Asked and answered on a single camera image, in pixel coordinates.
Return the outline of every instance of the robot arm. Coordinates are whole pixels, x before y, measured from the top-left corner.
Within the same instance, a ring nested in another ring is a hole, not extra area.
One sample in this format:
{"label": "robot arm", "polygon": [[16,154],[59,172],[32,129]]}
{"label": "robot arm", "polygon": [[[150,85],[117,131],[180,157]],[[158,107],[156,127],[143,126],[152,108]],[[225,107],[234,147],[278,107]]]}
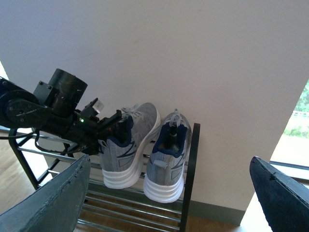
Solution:
{"label": "robot arm", "polygon": [[86,87],[85,82],[60,69],[48,84],[40,81],[33,94],[1,78],[0,125],[11,129],[32,127],[86,146],[89,155],[97,154],[98,139],[104,139],[121,119],[121,111],[99,120],[96,115],[103,105],[98,99],[84,110],[76,110]]}

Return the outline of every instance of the shoelace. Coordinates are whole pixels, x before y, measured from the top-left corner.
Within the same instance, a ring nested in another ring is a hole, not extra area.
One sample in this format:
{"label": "shoelace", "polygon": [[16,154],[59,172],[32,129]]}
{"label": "shoelace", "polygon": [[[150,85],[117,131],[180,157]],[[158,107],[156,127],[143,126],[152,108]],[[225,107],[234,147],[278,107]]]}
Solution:
{"label": "shoelace", "polygon": [[105,148],[105,149],[107,149],[108,150],[108,152],[110,151],[109,149],[108,149],[108,147],[107,147],[107,143],[104,141],[104,140],[98,140],[98,143],[103,147],[103,148]]}
{"label": "shoelace", "polygon": [[177,109],[175,109],[173,116],[170,118],[169,126],[173,126],[173,124],[176,122],[177,127],[180,126],[182,121],[182,117],[180,116],[180,113]]}
{"label": "shoelace", "polygon": [[139,107],[138,104],[136,104],[135,106],[128,108],[128,107],[124,107],[121,108],[121,110],[124,112],[122,114],[122,119],[120,120],[120,122],[125,121],[129,116],[132,116],[133,118],[137,118],[139,116],[141,116],[141,112],[137,111],[137,108]]}

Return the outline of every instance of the shoe rack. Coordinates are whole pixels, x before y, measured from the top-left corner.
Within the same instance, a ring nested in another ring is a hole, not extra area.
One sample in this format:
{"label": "shoe rack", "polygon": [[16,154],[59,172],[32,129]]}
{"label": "shoe rack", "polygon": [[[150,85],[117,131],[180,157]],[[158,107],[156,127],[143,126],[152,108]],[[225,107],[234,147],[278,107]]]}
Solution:
{"label": "shoe rack", "polygon": [[[75,230],[185,232],[197,162],[199,133],[200,124],[195,123],[192,131],[190,154],[185,163],[185,184],[180,199],[173,203],[154,202],[143,194],[142,188],[134,185],[126,189],[110,189],[105,187],[102,179],[92,178],[91,175],[87,196]],[[17,130],[15,129],[9,132],[10,136],[15,136],[16,134]],[[40,135],[40,140],[63,143],[66,146],[70,144],[70,141],[43,135]],[[9,140],[11,148],[35,189],[42,186],[47,176],[55,176],[61,172],[59,170],[61,163],[69,165],[77,160],[73,155],[43,152],[29,149],[28,146],[25,146],[26,143],[33,142],[33,135],[23,139]],[[35,176],[24,156],[25,152],[43,155],[45,158],[52,160],[41,176]],[[144,170],[148,158],[149,154],[144,154]],[[91,171],[100,173],[100,164],[92,161]],[[145,173],[142,172],[139,180],[140,183],[143,182],[144,177]]]}

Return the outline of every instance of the black rack frame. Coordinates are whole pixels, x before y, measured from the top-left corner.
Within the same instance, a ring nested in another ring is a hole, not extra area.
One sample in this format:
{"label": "black rack frame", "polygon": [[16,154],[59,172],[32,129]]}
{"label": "black rack frame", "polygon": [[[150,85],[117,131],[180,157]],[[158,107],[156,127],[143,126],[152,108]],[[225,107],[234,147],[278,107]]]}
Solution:
{"label": "black rack frame", "polygon": [[[9,132],[9,136],[15,136],[17,134],[17,129],[11,129]],[[197,151],[198,151],[198,143],[199,143],[199,134],[200,134],[200,124],[195,123],[193,126],[193,131],[192,131],[192,140],[191,140],[191,147],[190,147],[190,154],[189,154],[189,160],[186,162],[186,179],[185,179],[185,185],[184,185],[184,194],[183,194],[183,199],[179,199],[173,203],[157,203],[154,201],[149,200],[143,195],[142,190],[140,189],[134,189],[134,188],[127,188],[122,190],[121,192],[118,189],[109,189],[104,186],[102,182],[98,182],[96,180],[90,180],[89,181],[89,189],[88,189],[88,195],[86,196],[86,201],[83,204],[83,210],[84,212],[87,213],[94,213],[96,215],[102,216],[102,217],[108,217],[108,218],[116,218],[115,216],[111,216],[109,214],[103,213],[103,211],[107,211],[107,209],[104,208],[97,208],[96,206],[89,205],[88,202],[90,201],[95,201],[98,203],[105,203],[107,205],[113,204],[114,206],[120,206],[122,209],[129,209],[131,211],[141,211],[145,215],[147,214],[152,214],[151,212],[148,212],[146,210],[140,210],[140,209],[135,209],[133,207],[128,206],[123,206],[122,204],[117,204],[113,202],[106,202],[105,200],[102,200],[100,197],[106,197],[108,196],[109,198],[116,198],[117,200],[124,201],[124,202],[129,202],[132,203],[131,199],[136,199],[134,201],[134,204],[139,204],[143,206],[147,206],[148,208],[156,208],[159,210],[167,211],[167,212],[172,212],[175,213],[178,216],[177,217],[167,217],[164,215],[154,215],[158,216],[161,218],[168,218],[169,220],[172,221],[172,223],[175,224],[175,222],[178,224],[178,226],[173,226],[173,225],[168,225],[168,224],[163,224],[160,222],[155,222],[155,221],[150,221],[144,218],[137,218],[137,217],[130,217],[127,215],[129,219],[132,220],[141,220],[142,222],[146,222],[145,224],[139,223],[139,222],[132,222],[133,224],[139,225],[139,226],[144,226],[148,229],[153,229],[154,231],[162,231],[162,232],[168,232],[165,229],[160,229],[162,227],[171,229],[172,231],[180,231],[180,232],[185,232],[186,224],[187,224],[187,218],[188,218],[188,212],[189,212],[189,206],[190,206],[190,201],[191,201],[191,195],[192,195],[192,189],[193,189],[193,181],[194,181],[194,176],[195,176],[195,169],[196,169],[196,162],[197,162]],[[19,140],[19,142],[12,138],[9,139],[10,146],[12,150],[14,151],[16,157],[18,158],[20,164],[22,165],[25,173],[27,174],[30,182],[34,186],[35,189],[38,189],[40,186],[42,186],[42,181],[46,178],[46,176],[51,173],[51,174],[57,174],[57,172],[53,171],[53,169],[57,166],[57,164],[60,161],[63,162],[68,162],[72,163],[76,158],[66,156],[65,154],[54,154],[54,153],[49,153],[49,152],[43,152],[43,151],[37,151],[37,150],[31,150],[31,149],[25,149],[22,148],[21,146],[24,145],[26,142],[28,142],[31,138],[33,138],[35,135],[30,135],[25,137],[24,139]],[[40,138],[47,139],[47,140],[53,140],[57,142],[61,142],[64,144],[70,143],[70,141],[66,141],[63,139],[59,138],[52,138],[48,136],[43,136],[40,135]],[[39,177],[36,178],[32,169],[30,168],[27,160],[25,159],[25,156],[23,154],[24,151],[31,152],[31,153],[36,153],[40,154],[43,156],[48,156],[48,157],[53,157],[55,160],[50,164],[50,166],[43,172],[43,174]],[[92,163],[91,164],[92,168],[95,169],[101,169],[100,165],[98,163]],[[122,213],[117,213],[114,212],[116,216],[122,217],[124,216]],[[120,219],[127,223],[131,223],[130,220],[128,219]],[[95,227],[98,229],[103,229],[106,231],[111,231],[111,232],[121,232],[121,230],[118,229],[113,229],[111,227],[107,227],[101,224],[97,224],[91,221],[87,221],[84,219],[79,219],[78,223],[84,224],[90,227]]]}

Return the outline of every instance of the sneaker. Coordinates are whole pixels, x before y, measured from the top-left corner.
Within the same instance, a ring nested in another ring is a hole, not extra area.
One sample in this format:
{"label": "sneaker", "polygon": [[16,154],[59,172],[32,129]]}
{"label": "sneaker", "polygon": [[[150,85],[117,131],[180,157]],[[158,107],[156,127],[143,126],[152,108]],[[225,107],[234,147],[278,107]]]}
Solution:
{"label": "sneaker", "polygon": [[143,150],[157,135],[160,115],[151,103],[122,108],[122,119],[106,141],[99,140],[104,184],[112,189],[134,185],[143,167]]}
{"label": "sneaker", "polygon": [[177,109],[166,117],[147,163],[144,193],[151,200],[170,203],[180,197],[191,136],[189,122]]}

